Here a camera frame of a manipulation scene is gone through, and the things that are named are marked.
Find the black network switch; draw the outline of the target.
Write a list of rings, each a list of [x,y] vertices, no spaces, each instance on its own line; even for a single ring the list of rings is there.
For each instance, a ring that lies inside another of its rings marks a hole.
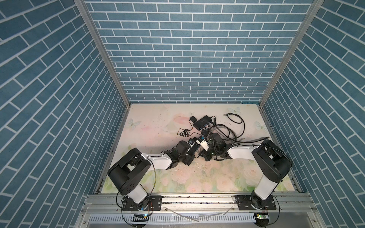
[[[207,126],[208,124],[212,123],[212,119],[208,116],[204,116],[202,117],[200,120],[197,120],[196,122],[194,122],[193,126],[194,128],[196,128],[197,130],[202,130],[205,126]]]

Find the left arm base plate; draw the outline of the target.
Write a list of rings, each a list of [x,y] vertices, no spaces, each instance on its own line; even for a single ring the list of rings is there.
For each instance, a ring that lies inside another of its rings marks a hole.
[[[129,196],[124,199],[123,211],[160,211],[163,197],[152,195],[143,199],[140,203],[135,203]]]

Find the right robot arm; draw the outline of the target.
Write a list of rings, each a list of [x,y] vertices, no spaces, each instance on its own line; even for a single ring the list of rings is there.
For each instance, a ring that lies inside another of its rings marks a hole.
[[[292,168],[292,160],[268,137],[248,142],[227,144],[219,134],[200,137],[196,143],[203,148],[202,156],[210,160],[213,156],[223,159],[253,160],[263,176],[253,190],[253,202],[266,201]]]

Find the small black power adapter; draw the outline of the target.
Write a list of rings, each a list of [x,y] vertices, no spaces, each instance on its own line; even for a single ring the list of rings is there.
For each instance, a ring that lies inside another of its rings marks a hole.
[[[201,134],[202,134],[204,137],[207,137],[207,136],[209,135],[209,131],[208,131],[208,130],[204,130],[204,129],[202,129]]]

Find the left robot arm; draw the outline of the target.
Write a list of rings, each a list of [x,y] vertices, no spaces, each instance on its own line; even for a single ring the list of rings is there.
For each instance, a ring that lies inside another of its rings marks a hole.
[[[111,166],[107,175],[118,193],[128,196],[136,204],[141,204],[149,197],[140,184],[148,171],[169,170],[180,163],[189,166],[199,147],[198,143],[190,140],[180,141],[172,149],[161,154],[146,154],[134,148]]]

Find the long black switch box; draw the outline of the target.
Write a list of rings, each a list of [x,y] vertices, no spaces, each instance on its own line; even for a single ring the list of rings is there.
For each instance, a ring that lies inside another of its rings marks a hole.
[[[192,148],[190,148],[187,152],[183,153],[182,163],[185,165],[190,165],[192,161],[195,159],[195,153],[198,151],[200,146],[195,145]]]

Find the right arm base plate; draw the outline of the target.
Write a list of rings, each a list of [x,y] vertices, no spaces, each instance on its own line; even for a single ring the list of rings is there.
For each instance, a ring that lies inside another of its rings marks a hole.
[[[258,196],[252,195],[237,195],[234,198],[238,205],[240,211],[250,211],[250,210],[276,210],[277,206],[275,204],[274,198],[270,195],[267,199],[261,199]]]

